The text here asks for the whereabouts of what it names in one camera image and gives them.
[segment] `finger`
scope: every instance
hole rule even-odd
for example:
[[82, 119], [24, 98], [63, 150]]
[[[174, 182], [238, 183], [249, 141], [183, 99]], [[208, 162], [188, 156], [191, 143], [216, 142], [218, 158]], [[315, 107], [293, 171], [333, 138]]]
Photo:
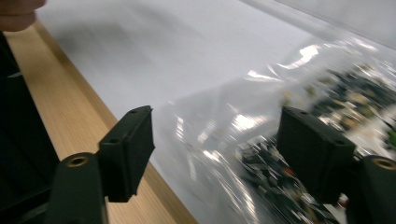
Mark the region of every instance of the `finger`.
[[46, 0], [0, 0], [0, 15], [22, 15], [46, 4]]
[[34, 12], [20, 16], [0, 16], [0, 31], [21, 31], [30, 26], [34, 21]]

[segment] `clear plastic bag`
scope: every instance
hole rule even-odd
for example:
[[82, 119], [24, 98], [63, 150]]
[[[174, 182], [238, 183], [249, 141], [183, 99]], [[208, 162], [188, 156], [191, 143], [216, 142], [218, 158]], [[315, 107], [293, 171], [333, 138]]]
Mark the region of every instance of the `clear plastic bag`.
[[392, 54], [356, 38], [318, 42], [283, 63], [171, 102], [155, 113], [162, 121], [156, 144], [163, 149], [153, 162], [188, 208], [199, 210], [199, 222], [279, 223], [271, 203], [244, 180], [238, 145], [273, 136], [281, 107], [288, 105], [317, 113], [358, 146], [395, 158], [386, 140], [396, 118], [396, 73], [387, 58]]

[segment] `plastic bag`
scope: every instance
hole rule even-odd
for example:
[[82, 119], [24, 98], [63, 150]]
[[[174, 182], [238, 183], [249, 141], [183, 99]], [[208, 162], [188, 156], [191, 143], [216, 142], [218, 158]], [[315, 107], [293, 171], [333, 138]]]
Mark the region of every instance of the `plastic bag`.
[[289, 105], [317, 114], [360, 147], [396, 158], [396, 73], [386, 58], [392, 54], [356, 38], [318, 42], [283, 63], [171, 102], [155, 114], [162, 120], [157, 146], [166, 149], [153, 162], [199, 222], [280, 223], [244, 180], [238, 145], [273, 136], [281, 106]]

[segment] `black object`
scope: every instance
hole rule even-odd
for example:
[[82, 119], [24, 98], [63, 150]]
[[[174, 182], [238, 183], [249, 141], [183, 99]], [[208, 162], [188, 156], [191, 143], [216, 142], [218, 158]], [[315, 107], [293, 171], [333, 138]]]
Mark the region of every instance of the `black object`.
[[396, 223], [396, 162], [380, 156], [367, 156], [348, 172], [348, 224]]
[[0, 222], [42, 223], [59, 159], [0, 33]]
[[136, 194], [154, 149], [151, 108], [128, 112], [99, 143], [97, 157], [105, 195], [110, 202], [128, 202]]
[[58, 166], [46, 223], [107, 223], [104, 197], [128, 202], [153, 150], [151, 108], [128, 112], [95, 155], [72, 155]]
[[355, 145], [333, 127], [304, 112], [284, 107], [277, 149], [319, 203], [337, 203]]
[[99, 163], [91, 153], [78, 153], [58, 166], [49, 200], [47, 223], [107, 223]]
[[396, 162], [361, 156], [353, 143], [314, 116], [284, 107], [277, 149], [307, 191], [320, 203], [348, 197], [348, 224], [396, 223]]
[[317, 203], [295, 173], [279, 156], [274, 144], [263, 137], [249, 141], [242, 149], [242, 163], [258, 193], [267, 199], [285, 223], [337, 224], [327, 208]]

